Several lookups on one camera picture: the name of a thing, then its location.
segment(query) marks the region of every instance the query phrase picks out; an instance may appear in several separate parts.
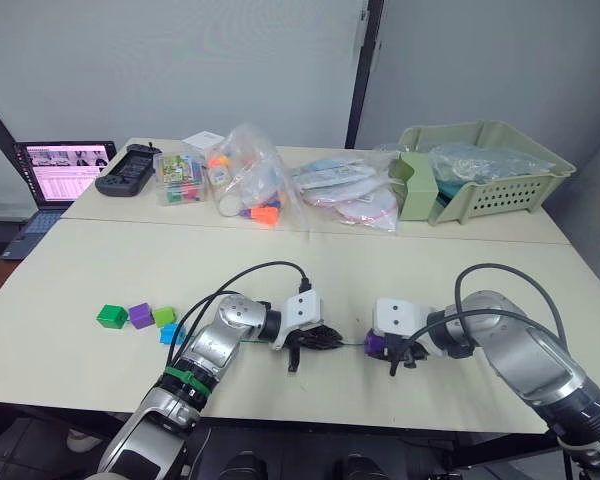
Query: white cable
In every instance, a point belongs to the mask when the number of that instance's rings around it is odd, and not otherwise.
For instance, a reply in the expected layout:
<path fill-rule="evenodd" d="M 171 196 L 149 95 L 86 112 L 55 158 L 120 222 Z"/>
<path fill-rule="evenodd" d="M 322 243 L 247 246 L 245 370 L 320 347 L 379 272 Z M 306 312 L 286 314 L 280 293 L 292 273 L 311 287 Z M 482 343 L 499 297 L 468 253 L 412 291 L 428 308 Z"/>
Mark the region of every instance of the white cable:
<path fill-rule="evenodd" d="M 200 447 L 200 450 L 198 450 L 198 454 L 196 455 L 196 458 L 193 459 L 193 463 L 191 464 L 191 472 L 189 472 L 189 480 L 193 480 L 193 474 L 196 471 L 196 465 L 198 463 L 198 460 L 200 460 L 200 457 L 202 456 L 202 452 L 206 448 L 207 443 L 209 442 L 209 437 L 211 436 L 211 430 L 212 430 L 212 428 L 209 427 L 209 431 L 207 432 L 207 438 L 204 439 L 204 442 L 202 442 L 202 446 Z"/>

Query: green zip tie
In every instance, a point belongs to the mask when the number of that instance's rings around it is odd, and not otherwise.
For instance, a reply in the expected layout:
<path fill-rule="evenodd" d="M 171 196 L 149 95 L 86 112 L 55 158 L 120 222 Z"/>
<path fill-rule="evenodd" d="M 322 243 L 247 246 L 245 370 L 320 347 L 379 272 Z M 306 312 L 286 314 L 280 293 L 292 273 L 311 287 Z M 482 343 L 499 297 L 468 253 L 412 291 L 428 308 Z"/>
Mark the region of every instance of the green zip tie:
<path fill-rule="evenodd" d="M 191 385 L 196 389 L 197 392 L 202 392 L 206 397 L 211 395 L 211 390 L 209 390 L 203 383 L 200 382 L 196 377 L 193 376 L 191 372 L 183 372 L 182 370 L 178 370 L 177 368 L 167 367 L 164 369 L 164 373 L 167 375 L 171 375 L 172 377 L 176 377 L 178 380 L 186 383 L 187 385 Z"/>

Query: black handheld device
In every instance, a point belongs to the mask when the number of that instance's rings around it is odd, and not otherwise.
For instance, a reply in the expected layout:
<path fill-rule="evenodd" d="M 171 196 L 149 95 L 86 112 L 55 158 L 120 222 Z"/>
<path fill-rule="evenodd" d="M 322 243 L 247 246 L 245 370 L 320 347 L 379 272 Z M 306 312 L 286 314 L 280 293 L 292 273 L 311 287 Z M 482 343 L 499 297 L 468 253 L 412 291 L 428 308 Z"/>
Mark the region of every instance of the black handheld device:
<path fill-rule="evenodd" d="M 104 177 L 96 178 L 96 189 L 110 197 L 133 197 L 153 175 L 153 157 L 162 153 L 151 143 L 149 146 L 132 144 L 127 153 Z"/>

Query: laptop screen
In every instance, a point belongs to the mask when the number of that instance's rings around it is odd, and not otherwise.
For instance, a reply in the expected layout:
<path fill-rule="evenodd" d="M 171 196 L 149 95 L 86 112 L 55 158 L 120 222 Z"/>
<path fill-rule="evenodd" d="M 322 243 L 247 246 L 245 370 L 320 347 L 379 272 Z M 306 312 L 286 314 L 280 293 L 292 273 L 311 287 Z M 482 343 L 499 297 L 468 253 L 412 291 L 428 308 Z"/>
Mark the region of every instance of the laptop screen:
<path fill-rule="evenodd" d="M 47 205 L 76 200 L 115 155 L 111 142 L 28 143 L 16 150 L 36 201 Z"/>

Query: white table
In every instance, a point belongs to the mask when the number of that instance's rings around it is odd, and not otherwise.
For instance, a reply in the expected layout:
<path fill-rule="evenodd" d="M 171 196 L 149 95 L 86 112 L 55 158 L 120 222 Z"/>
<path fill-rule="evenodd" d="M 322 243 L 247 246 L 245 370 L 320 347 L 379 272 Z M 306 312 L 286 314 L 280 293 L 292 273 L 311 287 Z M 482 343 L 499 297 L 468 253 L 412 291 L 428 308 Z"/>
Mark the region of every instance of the white table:
<path fill-rule="evenodd" d="M 162 149 L 163 152 L 182 151 L 187 145 L 180 140 L 160 140 L 149 138 L 133 138 L 130 143 L 148 144 Z M 111 162 L 111 169 L 126 152 L 126 145 Z M 284 162 L 290 167 L 297 167 L 313 160 L 324 158 L 333 153 L 342 152 L 324 148 L 278 148 Z M 350 235 L 386 235 L 385 232 L 360 226 L 342 225 L 331 219 L 324 219 L 316 214 L 315 209 L 308 212 L 313 232 L 343 233 Z M 243 218 L 222 217 L 216 211 L 211 198 L 203 203 L 189 203 L 163 207 L 158 205 L 154 192 L 154 183 L 147 186 L 136 197 L 111 198 L 101 195 L 92 185 L 64 214 L 64 218 L 108 220 L 124 222 L 163 223 L 172 225 L 197 225 L 205 227 L 231 229 L 266 229 L 267 227 Z M 298 222 L 284 219 L 276 226 L 278 230 L 298 231 Z M 421 238 L 461 238 L 474 240 L 498 240 L 557 243 L 568 245 L 569 241 L 562 231 L 551 220 L 544 210 L 531 215 L 526 211 L 508 214 L 472 218 L 466 225 L 448 222 L 432 227 L 427 222 L 401 222 L 398 236 Z"/>
<path fill-rule="evenodd" d="M 465 267 L 484 261 L 529 273 L 553 296 L 570 348 L 600 385 L 600 282 L 570 245 L 395 235 L 348 235 L 197 225 L 62 219 L 0 290 L 0 401 L 132 411 L 163 368 L 155 327 L 109 330 L 95 320 L 104 303 L 149 302 L 182 314 L 252 264 L 302 265 L 324 299 L 325 320 L 359 343 L 379 296 L 444 307 Z M 285 268 L 236 285 L 274 305 L 297 289 Z M 498 290 L 552 326 L 540 296 L 520 279 L 484 271 L 465 293 Z M 498 379 L 480 353 L 431 359 L 395 378 L 359 346 L 286 352 L 245 344 L 204 414 L 443 430 L 539 433 L 543 422 Z"/>

